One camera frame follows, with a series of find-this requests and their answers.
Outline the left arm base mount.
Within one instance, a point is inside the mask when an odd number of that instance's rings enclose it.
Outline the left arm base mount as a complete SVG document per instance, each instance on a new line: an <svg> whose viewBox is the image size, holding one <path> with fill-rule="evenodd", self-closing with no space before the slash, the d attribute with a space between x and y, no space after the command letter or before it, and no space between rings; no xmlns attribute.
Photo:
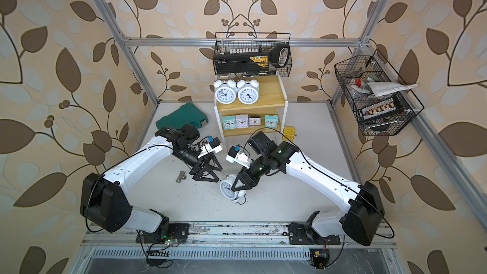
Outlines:
<svg viewBox="0 0 487 274"><path fill-rule="evenodd" d="M159 227L153 233L137 231L136 242L139 244L163 244L178 246L185 243L189 236L190 224L188 223L173 223L170 219L161 214L162 221Z"/></svg>

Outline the mint square alarm clock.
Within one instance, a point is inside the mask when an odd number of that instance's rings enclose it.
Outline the mint square alarm clock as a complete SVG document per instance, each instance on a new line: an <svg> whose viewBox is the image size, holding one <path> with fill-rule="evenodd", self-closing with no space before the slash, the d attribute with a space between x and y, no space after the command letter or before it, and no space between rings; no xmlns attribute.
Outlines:
<svg viewBox="0 0 487 274"><path fill-rule="evenodd" d="M232 130L237 128L237 123L234 115L227 115L222 117L222 126L224 130Z"/></svg>

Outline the small mint square clock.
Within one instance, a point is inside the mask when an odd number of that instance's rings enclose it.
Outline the small mint square clock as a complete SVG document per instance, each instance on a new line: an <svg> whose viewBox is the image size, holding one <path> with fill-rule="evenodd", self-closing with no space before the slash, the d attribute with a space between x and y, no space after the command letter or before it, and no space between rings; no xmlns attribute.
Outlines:
<svg viewBox="0 0 487 274"><path fill-rule="evenodd" d="M266 128L278 128L279 116L278 115L265 115L265 127Z"/></svg>

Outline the lilac square alarm clock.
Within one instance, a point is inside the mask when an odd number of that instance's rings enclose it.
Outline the lilac square alarm clock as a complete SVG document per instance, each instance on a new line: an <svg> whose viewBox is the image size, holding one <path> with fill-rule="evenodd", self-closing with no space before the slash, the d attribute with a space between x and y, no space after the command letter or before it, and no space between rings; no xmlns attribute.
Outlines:
<svg viewBox="0 0 487 274"><path fill-rule="evenodd" d="M249 127L249 116L247 114L239 114L235 116L237 129L246 129Z"/></svg>

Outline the transparent grey square clock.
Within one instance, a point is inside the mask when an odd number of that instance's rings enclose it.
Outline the transparent grey square clock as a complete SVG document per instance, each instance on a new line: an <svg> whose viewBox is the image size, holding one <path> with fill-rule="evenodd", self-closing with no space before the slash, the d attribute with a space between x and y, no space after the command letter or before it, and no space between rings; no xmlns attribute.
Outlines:
<svg viewBox="0 0 487 274"><path fill-rule="evenodd" d="M260 127L261 126L261 117L259 115L250 115L249 116L249 126L250 127Z"/></svg>

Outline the white twin-bell clock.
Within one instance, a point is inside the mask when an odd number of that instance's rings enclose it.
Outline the white twin-bell clock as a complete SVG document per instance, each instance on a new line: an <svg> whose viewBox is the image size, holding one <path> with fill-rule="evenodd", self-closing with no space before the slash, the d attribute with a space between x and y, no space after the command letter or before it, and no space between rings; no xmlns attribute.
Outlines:
<svg viewBox="0 0 487 274"><path fill-rule="evenodd" d="M259 82L255 79L237 83L237 97L244 105L252 105L259 99Z"/></svg>
<svg viewBox="0 0 487 274"><path fill-rule="evenodd" d="M214 82L214 96L218 103L223 105L232 104L237 99L237 84L233 79Z"/></svg>
<svg viewBox="0 0 487 274"><path fill-rule="evenodd" d="M222 194L230 201L238 204L243 205L247 202L246 198L246 191L245 190L238 190L233 191L232 186L237 180L237 176L234 174L228 175L224 180L219 182L219 188Z"/></svg>

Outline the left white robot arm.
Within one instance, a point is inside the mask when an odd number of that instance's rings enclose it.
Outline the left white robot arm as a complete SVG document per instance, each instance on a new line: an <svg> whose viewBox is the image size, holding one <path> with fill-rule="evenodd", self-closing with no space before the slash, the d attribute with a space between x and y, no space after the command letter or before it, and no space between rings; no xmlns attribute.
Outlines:
<svg viewBox="0 0 487 274"><path fill-rule="evenodd" d="M223 168L216 154L223 149L221 142L217 137L207 136L198 143L199 137L198 129L190 124L180 129L165 126L126 160L101 175L86 176L82 184L81 215L107 232L125 228L162 234L168 218L157 211L132 206L127 195L143 176L170 156L190 168L193 180L219 182L216 172Z"/></svg>

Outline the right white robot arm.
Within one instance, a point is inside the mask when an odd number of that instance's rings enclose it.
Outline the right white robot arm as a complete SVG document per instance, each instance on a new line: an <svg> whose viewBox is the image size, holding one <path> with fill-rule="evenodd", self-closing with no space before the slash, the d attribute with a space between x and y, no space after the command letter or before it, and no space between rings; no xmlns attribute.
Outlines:
<svg viewBox="0 0 487 274"><path fill-rule="evenodd" d="M247 143L257 153L257 159L252 160L238 146L231 147L227 153L228 162L242 166L232 183L232 192L255 188L264 175L285 173L312 186L339 208L332 214L315 211L304 224L305 236L345 235L362 246L371 245L379 225L386 221L379 190L374 184L369 181L359 184L336 175L311 160L296 144L287 141L276 144L262 131L253 134Z"/></svg>

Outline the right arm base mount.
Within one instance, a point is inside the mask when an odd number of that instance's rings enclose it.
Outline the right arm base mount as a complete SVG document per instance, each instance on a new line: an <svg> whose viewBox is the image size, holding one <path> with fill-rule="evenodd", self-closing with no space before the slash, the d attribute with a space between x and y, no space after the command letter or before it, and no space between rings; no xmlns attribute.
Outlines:
<svg viewBox="0 0 487 274"><path fill-rule="evenodd" d="M312 222L319 213L319 211L313 212L305 223L294 222L287 225L287 234L289 236L289 242L291 245L325 246L341 244L341 239L339 236L330 235L328 237L322 237L312 228Z"/></svg>

